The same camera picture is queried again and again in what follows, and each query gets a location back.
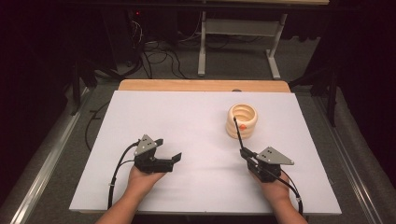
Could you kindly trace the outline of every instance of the white table surface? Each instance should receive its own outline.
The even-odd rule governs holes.
[[[283,165],[303,198],[306,215],[341,214],[293,93],[216,91],[115,91],[70,210],[105,211],[109,182],[122,152],[143,134],[163,138],[158,159],[182,152],[174,172],[161,179],[138,212],[153,214],[272,214],[240,157],[239,142],[225,131],[232,105],[250,104],[259,114],[244,146],[260,153],[274,147],[295,164]],[[125,160],[134,158],[135,148]],[[114,202],[126,188],[133,163],[121,166]],[[295,196],[290,197],[297,208]]]

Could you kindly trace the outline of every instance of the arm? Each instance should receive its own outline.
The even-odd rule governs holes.
[[[259,182],[259,185],[262,189],[262,194],[273,208],[274,214],[279,224],[307,223],[306,220],[297,212],[297,210],[295,210],[291,204],[289,187],[278,180],[272,183],[262,183],[254,174],[252,175]],[[283,172],[280,178],[289,182],[289,179]]]
[[[134,218],[137,206],[143,198],[150,192],[152,187],[160,180],[165,173],[145,174],[136,167],[132,167],[129,174],[128,186],[121,198],[108,209],[96,222],[104,223],[127,223],[130,224]]]

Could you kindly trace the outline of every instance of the triangular metal plate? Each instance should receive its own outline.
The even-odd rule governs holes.
[[[285,164],[294,165],[294,161],[278,152],[273,147],[268,147],[256,157],[259,161],[264,161],[268,164]]]
[[[135,156],[138,156],[142,153],[145,153],[157,146],[157,143],[155,143],[148,135],[144,134],[142,139],[139,142],[139,145],[137,146],[136,151],[134,152]]]

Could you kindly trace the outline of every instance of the forearm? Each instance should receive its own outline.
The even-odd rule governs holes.
[[[290,201],[281,201],[273,204],[274,214],[279,224],[307,223],[303,216],[295,210]]]
[[[123,195],[105,212],[96,224],[118,223],[131,224],[140,200]]]

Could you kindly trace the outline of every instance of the metal frame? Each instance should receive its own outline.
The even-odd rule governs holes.
[[[82,106],[84,106],[88,99],[91,97],[92,92],[85,88],[82,93]],[[26,196],[24,197],[20,207],[14,215],[14,218],[11,220],[11,224],[20,224],[25,223],[30,216],[30,214],[35,209],[35,205],[38,203],[44,189],[46,188],[48,182],[50,181],[50,177],[52,172],[55,170],[56,164],[60,159],[62,152],[64,151],[64,146],[67,143],[67,140],[73,131],[78,118],[80,116],[80,110],[76,112],[74,116],[71,116],[67,121],[67,126],[64,128],[64,132],[60,139],[56,142],[56,144],[52,147],[48,157],[44,161],[43,166],[35,177],[35,181],[32,186],[29,188]]]
[[[366,186],[364,185],[363,181],[361,180],[361,176],[356,170],[352,159],[350,159],[339,133],[337,132],[336,128],[334,128],[331,125],[331,123],[326,117],[327,112],[325,105],[321,101],[320,97],[313,97],[313,99],[318,110],[321,112],[320,115],[322,116],[323,120],[326,122],[326,125],[332,135],[332,139],[334,140],[334,143],[337,145],[337,154],[346,172],[346,176],[349,179],[349,183],[353,188],[353,190],[355,191],[356,198],[359,200],[361,204],[361,208],[364,212],[364,215],[366,215],[366,218],[369,223],[382,224],[383,221],[381,219],[381,216],[378,214],[375,205],[371,199],[370,193],[367,190]]]
[[[258,35],[273,38],[273,44],[266,50],[266,56],[270,65],[273,79],[280,79],[274,58],[277,45],[285,26],[288,14],[282,14],[279,21],[236,21],[236,20],[207,20],[206,12],[202,12],[201,21],[201,47],[198,60],[198,76],[205,76],[206,67],[206,34],[226,34],[226,35]]]

